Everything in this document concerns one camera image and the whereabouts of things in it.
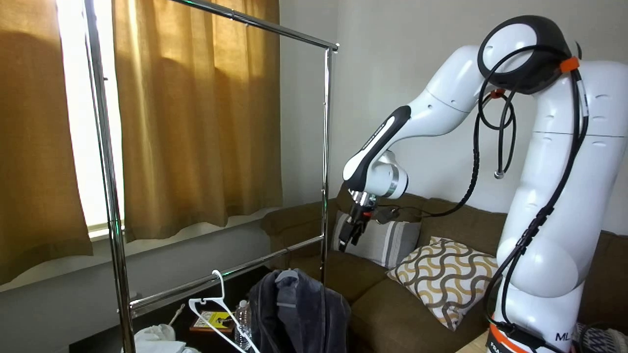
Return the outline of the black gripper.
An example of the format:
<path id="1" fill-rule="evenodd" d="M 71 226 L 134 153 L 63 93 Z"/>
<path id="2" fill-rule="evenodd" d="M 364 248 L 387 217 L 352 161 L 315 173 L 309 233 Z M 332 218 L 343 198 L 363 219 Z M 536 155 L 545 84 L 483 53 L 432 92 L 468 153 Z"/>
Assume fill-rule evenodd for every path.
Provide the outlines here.
<path id="1" fill-rule="evenodd" d="M 377 198 L 354 200 L 350 221 L 342 223 L 338 236 L 338 250 L 345 252 L 347 245 L 356 246 L 363 235 L 377 205 Z"/>

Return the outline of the grey robe on hanger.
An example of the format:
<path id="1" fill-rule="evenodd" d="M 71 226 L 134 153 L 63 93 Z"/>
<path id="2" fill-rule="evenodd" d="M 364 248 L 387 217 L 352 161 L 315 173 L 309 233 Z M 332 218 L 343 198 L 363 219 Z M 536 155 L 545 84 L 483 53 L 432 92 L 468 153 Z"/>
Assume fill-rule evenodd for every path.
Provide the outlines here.
<path id="1" fill-rule="evenodd" d="M 348 353 L 348 301 L 307 273 L 268 273 L 248 299 L 251 336 L 260 353 Z"/>

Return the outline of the chrome rack rod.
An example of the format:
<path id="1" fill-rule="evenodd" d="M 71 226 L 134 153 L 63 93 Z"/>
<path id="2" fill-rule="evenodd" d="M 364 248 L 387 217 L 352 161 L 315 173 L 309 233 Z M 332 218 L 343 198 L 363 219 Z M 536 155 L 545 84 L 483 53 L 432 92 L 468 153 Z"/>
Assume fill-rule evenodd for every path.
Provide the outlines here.
<path id="1" fill-rule="evenodd" d="M 289 27 L 277 25 L 267 20 L 263 20 L 249 14 L 241 13 L 233 10 L 229 7 L 221 6 L 213 2 L 206 0 L 170 0 L 176 3 L 183 4 L 194 9 L 202 10 L 206 13 L 215 14 L 220 17 L 233 20 L 234 22 L 243 23 L 248 26 L 257 27 L 271 33 L 278 34 L 287 38 L 298 40 L 299 42 L 307 43 L 308 45 L 316 46 L 323 49 L 330 49 L 334 52 L 339 50 L 339 45 L 336 43 L 327 42 L 323 39 L 316 38 L 309 34 L 301 33 Z"/>
<path id="2" fill-rule="evenodd" d="M 238 264 L 237 266 L 233 266 L 231 268 L 228 268 L 222 271 L 220 274 L 223 279 L 237 277 L 240 273 L 244 273 L 244 271 L 248 271 L 252 268 L 258 267 L 262 264 L 265 264 L 271 261 L 272 259 L 281 257 L 283 255 L 289 254 L 290 252 L 293 252 L 296 250 L 300 250 L 301 248 L 304 248 L 311 244 L 321 243 L 321 241 L 323 240 L 324 240 L 324 234 L 321 234 L 311 239 L 302 241 L 300 243 L 282 248 L 278 251 L 274 251 L 271 254 L 263 255 L 251 261 L 247 261 L 246 263 Z M 183 294 L 187 291 L 195 291 L 195 292 L 200 291 L 202 286 L 206 286 L 207 284 L 211 283 L 216 278 L 217 278 L 216 275 L 209 275 L 209 276 L 202 277 L 200 279 L 196 279 L 191 282 L 179 285 L 175 288 L 171 288 L 170 290 L 166 290 L 166 291 L 162 291 L 157 294 L 154 294 L 154 295 L 150 295 L 143 299 L 133 300 L 130 303 L 130 310 L 132 313 L 136 313 L 137 311 L 144 310 L 148 306 L 159 303 L 163 300 L 170 299 L 177 295 Z"/>

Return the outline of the grey striped pillow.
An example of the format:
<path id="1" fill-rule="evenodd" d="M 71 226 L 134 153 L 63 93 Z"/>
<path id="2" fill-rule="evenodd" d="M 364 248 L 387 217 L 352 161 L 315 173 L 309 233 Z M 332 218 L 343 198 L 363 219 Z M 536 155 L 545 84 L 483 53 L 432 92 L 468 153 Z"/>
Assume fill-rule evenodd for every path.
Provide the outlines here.
<path id="1" fill-rule="evenodd" d="M 420 228 L 420 223 L 406 221 L 370 221 L 358 244 L 348 244 L 344 252 L 390 270 L 417 248 Z"/>

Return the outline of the brown sofa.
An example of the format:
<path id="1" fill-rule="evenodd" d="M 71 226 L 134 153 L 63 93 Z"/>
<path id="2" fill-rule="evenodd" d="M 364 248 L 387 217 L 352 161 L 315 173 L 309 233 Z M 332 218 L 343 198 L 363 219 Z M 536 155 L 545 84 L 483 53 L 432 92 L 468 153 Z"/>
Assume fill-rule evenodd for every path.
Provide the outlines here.
<path id="1" fill-rule="evenodd" d="M 496 252 L 506 217 L 465 205 L 454 214 L 431 218 L 454 203 L 413 194 L 379 202 L 379 208 L 393 206 L 400 208 L 397 221 L 420 226 L 418 245 L 432 235 L 444 236 L 487 254 Z M 383 267 L 367 259 L 329 250 L 326 266 L 326 285 L 351 306 L 350 353 L 456 353 L 488 329 L 482 306 L 476 304 L 456 331 L 448 330 Z M 628 235 L 601 233 L 578 322 L 604 323 L 628 334 Z"/>

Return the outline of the wavy patterned pillow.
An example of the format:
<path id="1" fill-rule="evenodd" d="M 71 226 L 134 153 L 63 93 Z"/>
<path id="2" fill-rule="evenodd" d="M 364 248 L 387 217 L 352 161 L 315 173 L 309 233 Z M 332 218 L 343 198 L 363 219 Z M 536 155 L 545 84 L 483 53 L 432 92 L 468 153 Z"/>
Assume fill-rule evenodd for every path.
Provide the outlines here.
<path id="1" fill-rule="evenodd" d="M 487 292 L 497 260 L 449 238 L 430 238 L 387 272 L 450 331 Z"/>

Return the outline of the clear water bottle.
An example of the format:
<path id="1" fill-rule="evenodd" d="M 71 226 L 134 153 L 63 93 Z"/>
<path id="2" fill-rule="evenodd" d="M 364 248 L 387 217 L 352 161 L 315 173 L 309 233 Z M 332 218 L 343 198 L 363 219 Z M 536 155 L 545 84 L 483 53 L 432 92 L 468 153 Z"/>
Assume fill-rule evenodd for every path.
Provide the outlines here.
<path id="1" fill-rule="evenodd" d="M 239 324 L 239 328 L 234 327 L 234 341 L 238 346 L 246 351 L 251 351 L 252 345 L 250 327 L 250 306 L 247 300 L 240 300 L 234 316 Z"/>

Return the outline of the yellow book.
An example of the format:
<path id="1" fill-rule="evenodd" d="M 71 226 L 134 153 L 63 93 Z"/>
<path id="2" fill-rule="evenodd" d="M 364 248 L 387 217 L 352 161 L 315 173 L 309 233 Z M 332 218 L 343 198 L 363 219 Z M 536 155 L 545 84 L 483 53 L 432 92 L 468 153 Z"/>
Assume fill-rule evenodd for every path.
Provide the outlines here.
<path id="1" fill-rule="evenodd" d="M 233 333 L 233 330 L 233 318 L 226 311 L 202 311 L 190 326 L 190 331 L 207 333 L 219 331 L 225 335 Z"/>

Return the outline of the dark low table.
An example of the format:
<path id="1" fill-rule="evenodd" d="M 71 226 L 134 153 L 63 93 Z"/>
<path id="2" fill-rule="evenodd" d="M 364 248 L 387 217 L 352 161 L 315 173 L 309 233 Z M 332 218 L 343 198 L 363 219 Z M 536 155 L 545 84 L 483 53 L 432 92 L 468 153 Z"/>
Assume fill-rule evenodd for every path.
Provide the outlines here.
<path id="1" fill-rule="evenodd" d="M 225 282 L 225 302 L 229 309 L 235 310 L 240 300 L 247 299 L 252 286 L 269 271 L 267 267 L 259 266 L 237 277 L 227 279 Z M 215 284 L 198 293 L 179 297 L 174 302 L 150 309 L 148 313 L 135 317 L 133 329 L 135 332 L 139 332 L 142 328 L 168 324 L 180 306 L 187 304 L 189 299 L 218 297 L 219 295 L 220 285 Z M 226 340 L 211 330 L 191 331 L 190 327 L 195 323 L 195 320 L 194 313 L 186 306 L 173 324 L 177 340 L 185 342 L 187 346 L 193 347 L 201 353 L 238 353 Z M 70 344 L 69 353 L 120 353 L 122 344 L 121 330 L 119 326 L 115 326 Z"/>

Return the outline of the mustard curtain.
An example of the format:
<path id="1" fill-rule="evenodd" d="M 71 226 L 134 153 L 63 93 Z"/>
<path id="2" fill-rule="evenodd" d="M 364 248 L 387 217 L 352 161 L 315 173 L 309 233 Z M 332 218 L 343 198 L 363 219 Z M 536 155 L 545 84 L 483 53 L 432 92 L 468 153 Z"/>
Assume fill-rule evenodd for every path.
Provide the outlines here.
<path id="1" fill-rule="evenodd" d="M 0 285 L 92 255 L 78 189 L 56 0 L 0 0 Z"/>
<path id="2" fill-rule="evenodd" d="M 111 0 L 128 241 L 281 206 L 280 37 Z"/>

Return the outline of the white cloth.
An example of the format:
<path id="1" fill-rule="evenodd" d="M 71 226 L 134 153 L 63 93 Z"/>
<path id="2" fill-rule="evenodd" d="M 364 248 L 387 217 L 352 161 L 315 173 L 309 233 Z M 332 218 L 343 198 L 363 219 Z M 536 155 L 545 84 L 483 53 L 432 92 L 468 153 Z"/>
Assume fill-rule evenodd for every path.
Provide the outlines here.
<path id="1" fill-rule="evenodd" d="M 167 324 L 141 329 L 134 335 L 134 344 L 135 353 L 200 353 L 176 340 L 174 328 Z"/>

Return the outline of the chrome clothes rack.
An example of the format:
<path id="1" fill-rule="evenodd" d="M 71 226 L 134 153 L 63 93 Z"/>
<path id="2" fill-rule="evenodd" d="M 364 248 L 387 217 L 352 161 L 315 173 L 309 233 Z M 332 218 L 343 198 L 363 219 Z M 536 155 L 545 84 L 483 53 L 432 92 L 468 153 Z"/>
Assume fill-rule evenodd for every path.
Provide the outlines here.
<path id="1" fill-rule="evenodd" d="M 110 128 L 108 124 L 107 99 L 104 90 L 104 72 L 101 56 L 101 47 L 98 29 L 96 25 L 96 13 L 94 0 L 83 0 L 83 11 L 85 15 L 86 49 L 88 53 L 88 67 L 90 70 L 91 91 L 94 99 L 94 109 L 96 112 L 97 141 L 100 152 L 101 170 L 104 182 L 105 203 L 107 210 L 108 241 L 111 250 L 111 260 L 116 284 L 117 313 L 121 328 L 123 353 L 135 353 L 133 319 L 135 313 L 130 310 L 130 298 L 128 273 L 126 266 L 125 241 L 120 217 L 120 207 L 118 202 L 118 192 L 116 184 L 116 171 L 114 167 Z M 328 168 L 330 152 L 329 127 L 332 117 L 332 63 L 333 56 L 337 52 L 330 49 L 325 50 L 324 65 L 324 114 L 323 114 L 323 153 L 321 167 L 321 231 L 324 240 L 319 243 L 320 250 L 320 282 L 325 283 L 327 279 L 327 258 L 328 258 Z M 217 278 L 211 283 L 219 281 L 224 284 L 225 279 L 217 271 L 213 273 Z M 197 293 L 198 291 L 187 291 L 185 293 Z"/>

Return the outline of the dark patterned fabric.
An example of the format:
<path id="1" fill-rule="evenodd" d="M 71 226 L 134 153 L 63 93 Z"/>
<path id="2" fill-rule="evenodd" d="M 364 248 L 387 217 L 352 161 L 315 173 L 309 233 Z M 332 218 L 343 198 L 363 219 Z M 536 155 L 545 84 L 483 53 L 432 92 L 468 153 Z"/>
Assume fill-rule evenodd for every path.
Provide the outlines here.
<path id="1" fill-rule="evenodd" d="M 628 353 L 628 335 L 602 323 L 577 323 L 572 347 L 572 353 Z"/>

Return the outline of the window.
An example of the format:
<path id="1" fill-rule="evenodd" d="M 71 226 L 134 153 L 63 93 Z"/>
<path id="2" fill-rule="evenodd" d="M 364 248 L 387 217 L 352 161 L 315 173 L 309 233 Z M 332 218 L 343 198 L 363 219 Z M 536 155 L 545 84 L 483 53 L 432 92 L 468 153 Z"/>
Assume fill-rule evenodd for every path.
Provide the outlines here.
<path id="1" fill-rule="evenodd" d="M 87 23 L 83 0 L 56 0 L 69 110 L 70 134 L 77 185 L 88 235 L 103 239 L 107 231 L 107 211 L 100 152 L 97 145 L 96 112 L 91 92 L 85 38 Z M 108 124 L 116 171 L 117 198 L 124 217 L 122 133 L 114 60 L 111 0 L 94 0 L 107 99 Z"/>

